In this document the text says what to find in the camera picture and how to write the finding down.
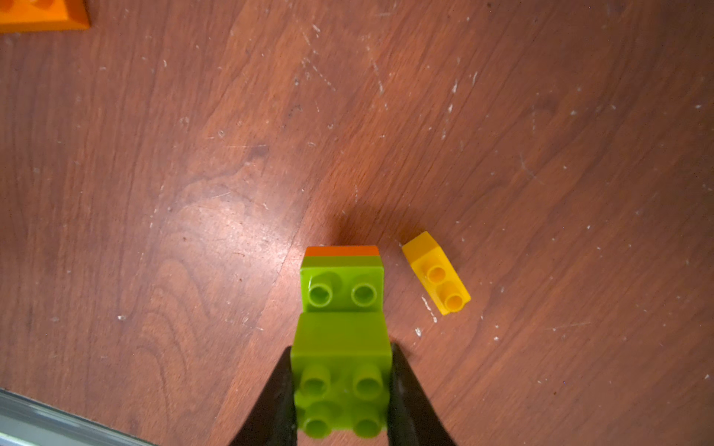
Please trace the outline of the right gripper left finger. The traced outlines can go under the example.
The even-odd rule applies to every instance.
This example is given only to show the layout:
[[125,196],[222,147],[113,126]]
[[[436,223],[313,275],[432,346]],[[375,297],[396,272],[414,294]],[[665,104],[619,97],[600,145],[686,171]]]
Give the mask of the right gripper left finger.
[[291,347],[284,349],[260,397],[230,446],[298,444],[290,353]]

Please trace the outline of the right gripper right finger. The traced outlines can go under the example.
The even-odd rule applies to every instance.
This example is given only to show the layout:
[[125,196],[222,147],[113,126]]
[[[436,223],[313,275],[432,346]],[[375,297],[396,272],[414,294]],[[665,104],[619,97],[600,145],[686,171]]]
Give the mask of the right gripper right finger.
[[392,343],[387,432],[390,445],[456,446],[397,343]]

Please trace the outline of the small green lego brick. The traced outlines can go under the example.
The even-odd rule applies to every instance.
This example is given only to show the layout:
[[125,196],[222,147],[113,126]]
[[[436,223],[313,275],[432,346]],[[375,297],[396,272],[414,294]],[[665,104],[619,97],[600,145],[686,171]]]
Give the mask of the small green lego brick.
[[386,427],[392,347],[380,312],[305,312],[290,352],[297,427],[324,439],[346,430],[374,438]]

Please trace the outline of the long green lego brick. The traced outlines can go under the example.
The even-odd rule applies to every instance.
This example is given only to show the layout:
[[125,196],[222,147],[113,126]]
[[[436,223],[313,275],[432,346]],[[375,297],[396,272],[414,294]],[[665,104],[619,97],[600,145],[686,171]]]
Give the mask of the long green lego brick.
[[380,256],[305,256],[299,278],[304,312],[383,312]]

